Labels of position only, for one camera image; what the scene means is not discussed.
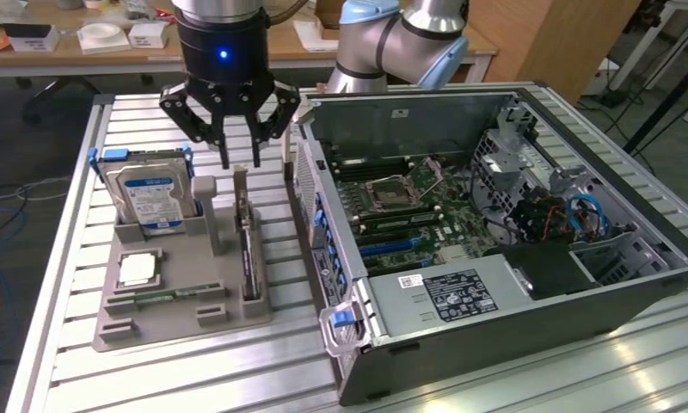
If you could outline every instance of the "blue tab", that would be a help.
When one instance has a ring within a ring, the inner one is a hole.
[[[193,151],[192,151],[192,147],[188,145],[188,144],[184,144],[184,146],[181,146],[181,151],[184,152],[184,158],[188,162],[190,162],[193,160]]]
[[[313,225],[318,226],[324,220],[324,210],[320,209],[316,211],[316,216],[313,218]]]
[[[341,7],[340,24],[356,24],[382,19],[400,10],[397,0],[346,0]]]
[[[96,148],[89,148],[89,167],[94,170],[96,175],[100,177],[100,181],[104,183],[102,174],[100,173],[100,165],[97,159],[98,151]]]
[[[332,326],[334,329],[338,327],[346,327],[356,322],[354,312],[350,310],[336,311],[329,317],[329,320],[332,321]]]
[[[128,149],[108,149],[106,151],[104,151],[102,161],[106,161],[106,162],[126,161],[128,156],[129,156]]]
[[[421,80],[418,80],[417,85],[421,88],[434,90],[446,85],[458,69],[458,66],[461,65],[468,45],[469,42],[464,37],[454,40],[448,49],[436,59],[436,63],[433,63],[422,75]]]

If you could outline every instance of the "white box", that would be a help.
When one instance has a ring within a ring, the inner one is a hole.
[[[600,95],[607,87],[609,86],[609,80],[617,73],[619,66],[608,59],[604,59],[596,73],[593,74],[592,81],[585,87],[583,96],[597,96]]]
[[[5,24],[5,32],[15,52],[51,52],[58,46],[61,34],[47,24]]]
[[[129,31],[129,44],[140,49],[162,49],[168,43],[165,22],[136,24]]]
[[[121,28],[108,23],[94,23],[77,31],[78,44],[83,54],[129,50],[129,41]]]

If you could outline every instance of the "blue cable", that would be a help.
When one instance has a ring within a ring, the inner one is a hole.
[[[0,213],[17,213],[18,217],[19,217],[19,223],[17,224],[15,228],[11,230],[10,235],[7,235],[5,238],[2,238],[0,240],[0,246],[1,246],[3,243],[10,241],[14,238],[14,236],[18,235],[18,233],[22,231],[22,229],[25,228],[26,220],[25,220],[25,212],[21,211],[19,209],[0,207]]]
[[[573,203],[573,200],[585,200],[588,203],[591,203],[593,205],[593,208],[596,209],[596,216],[597,216],[601,228],[604,229],[604,235],[608,235],[609,234],[609,220],[607,219],[607,216],[604,215],[604,212],[601,210],[601,204],[599,203],[599,200],[592,195],[577,194],[569,198],[568,204],[565,206],[565,212],[569,215],[569,222],[571,222],[571,225],[573,225],[573,228],[576,228],[577,231],[583,230],[581,224],[577,222],[576,217],[573,216],[573,207],[571,206],[571,204]]]
[[[10,285],[7,284],[7,281],[2,278],[1,275],[0,275],[0,286],[3,289],[3,297],[5,297],[5,300],[7,302],[7,307],[10,308],[11,323],[13,323],[13,327],[10,329],[10,332],[7,333],[7,335],[3,338],[3,340],[0,342],[0,351],[1,351],[3,346],[5,346],[5,344],[7,344],[7,342],[10,342],[10,340],[14,338],[14,333],[17,331],[17,326],[18,326],[18,315],[17,315],[17,312],[14,310],[14,304],[11,302]]]

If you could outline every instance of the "aluminum table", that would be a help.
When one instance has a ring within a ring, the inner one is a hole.
[[[549,89],[525,86],[688,237],[688,206]],[[300,260],[280,141],[262,151],[261,167],[249,171],[250,198],[264,223],[274,321],[232,333],[96,353],[89,342],[116,212],[87,168],[86,150],[91,146],[149,150],[185,143],[156,107],[154,95],[100,96],[94,103],[7,411],[688,411],[688,290],[661,300],[608,335],[376,403],[341,408]],[[241,119],[228,121],[225,131],[232,163],[248,163],[249,137]],[[539,143],[569,167],[577,162],[571,150],[551,131],[539,132]],[[197,175],[217,177],[214,203],[229,205],[232,171],[221,169],[217,154],[204,145],[192,148]]]

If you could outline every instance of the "hard drive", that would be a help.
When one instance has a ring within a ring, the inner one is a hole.
[[[108,149],[89,164],[94,168],[121,224],[138,224],[148,236],[180,232],[185,218],[198,215],[192,197],[192,152]]]

